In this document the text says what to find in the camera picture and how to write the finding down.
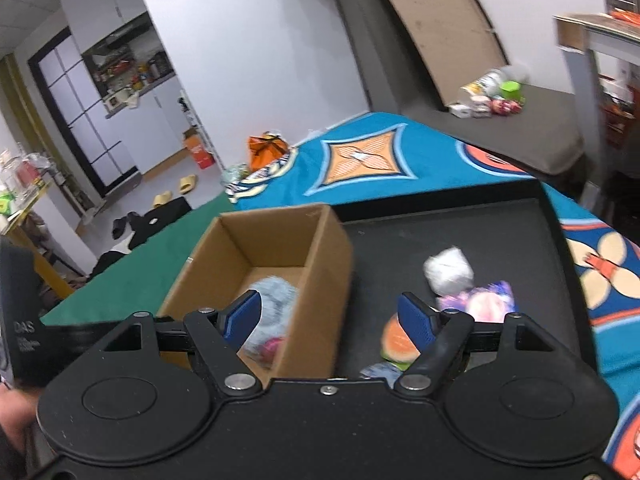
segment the yellow table leg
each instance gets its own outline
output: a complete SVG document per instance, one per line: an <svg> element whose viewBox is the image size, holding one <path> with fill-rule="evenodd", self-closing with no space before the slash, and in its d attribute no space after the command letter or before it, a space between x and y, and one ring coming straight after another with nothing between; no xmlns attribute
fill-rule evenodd
<svg viewBox="0 0 640 480"><path fill-rule="evenodd" d="M62 279L62 276L56 272L56 269L40 254L37 247L20 226L11 229L8 236L15 244L27 248L33 253L33 268L61 300L68 298L74 293L73 288Z"/></svg>

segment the cardboard box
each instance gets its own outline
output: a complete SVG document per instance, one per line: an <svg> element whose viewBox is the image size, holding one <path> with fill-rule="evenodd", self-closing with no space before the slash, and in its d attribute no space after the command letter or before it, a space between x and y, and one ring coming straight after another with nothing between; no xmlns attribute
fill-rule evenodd
<svg viewBox="0 0 640 480"><path fill-rule="evenodd" d="M242 351L262 381L328 378L334 370L351 285L353 250L326 204L224 213L200 239L158 316L182 319L204 306L225 308L250 284L279 276L298 288L289 331L271 370Z"/></svg>

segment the purple package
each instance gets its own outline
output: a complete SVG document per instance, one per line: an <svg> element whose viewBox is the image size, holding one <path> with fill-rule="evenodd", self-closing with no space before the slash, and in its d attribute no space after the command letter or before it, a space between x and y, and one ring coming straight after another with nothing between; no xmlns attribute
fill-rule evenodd
<svg viewBox="0 0 640 480"><path fill-rule="evenodd" d="M491 283L460 292L457 296L438 298L440 310L456 308L471 314L476 321L502 323L504 316L518 309L513 300L511 285L507 282Z"/></svg>

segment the person's hand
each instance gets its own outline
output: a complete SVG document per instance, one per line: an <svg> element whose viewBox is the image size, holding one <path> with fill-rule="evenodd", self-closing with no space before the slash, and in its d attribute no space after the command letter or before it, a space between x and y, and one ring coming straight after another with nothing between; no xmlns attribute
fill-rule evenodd
<svg viewBox="0 0 640 480"><path fill-rule="evenodd" d="M0 426L16 451L25 453L25 430L36 420L39 390L10 390L0 384Z"/></svg>

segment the brown board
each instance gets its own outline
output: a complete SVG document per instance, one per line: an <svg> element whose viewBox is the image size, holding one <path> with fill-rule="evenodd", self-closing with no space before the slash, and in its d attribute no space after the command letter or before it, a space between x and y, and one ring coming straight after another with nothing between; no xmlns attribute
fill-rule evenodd
<svg viewBox="0 0 640 480"><path fill-rule="evenodd" d="M440 105L507 59L478 0L388 0L422 58Z"/></svg>

